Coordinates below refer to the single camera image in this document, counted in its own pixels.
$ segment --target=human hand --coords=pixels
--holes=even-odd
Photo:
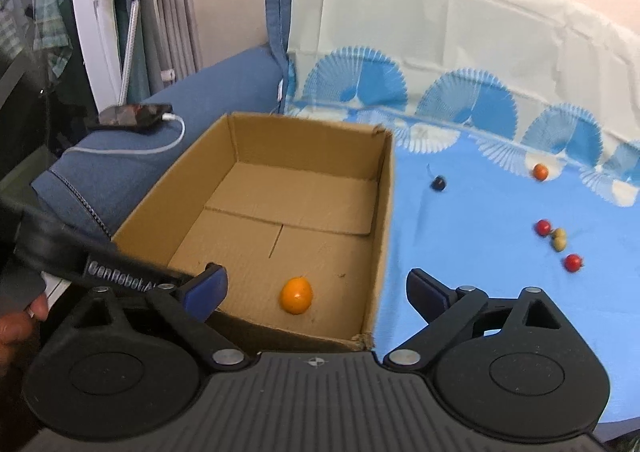
[[[47,297],[40,295],[31,303],[30,309],[35,319],[46,320],[49,314]],[[26,311],[0,317],[0,378],[9,369],[19,344],[31,336],[33,327],[34,321]]]

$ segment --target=smartphone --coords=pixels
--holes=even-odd
[[[97,121],[88,123],[89,130],[147,130],[162,121],[162,114],[171,112],[168,103],[135,103],[115,105],[98,114]]]

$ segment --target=metal screw head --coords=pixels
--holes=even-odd
[[[420,361],[420,355],[411,349],[396,349],[389,354],[389,359],[396,366],[414,366]]]
[[[244,360],[244,353],[238,349],[220,349],[212,358],[221,366],[236,366]]]

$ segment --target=white cable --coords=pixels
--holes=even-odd
[[[173,147],[177,146],[182,138],[184,137],[184,131],[186,130],[184,126],[184,120],[175,114],[164,113],[162,114],[163,121],[179,121],[182,126],[182,132],[178,136],[178,139],[169,143],[169,145],[164,145],[158,148],[150,148],[146,150],[127,150],[127,149],[115,149],[115,150],[99,150],[95,148],[84,148],[84,147],[71,147],[66,149],[66,152],[86,152],[87,154],[108,154],[108,155],[136,155],[136,156],[147,156],[151,154],[160,154],[162,152],[166,152],[167,150],[171,150]]]

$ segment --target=red cherry tomato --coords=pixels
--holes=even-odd
[[[536,233],[540,237],[546,237],[551,233],[551,223],[546,219],[541,219],[536,223]]]
[[[564,259],[564,268],[570,272],[575,273],[582,267],[582,257],[580,255],[576,255],[572,253],[571,255],[567,255]]]

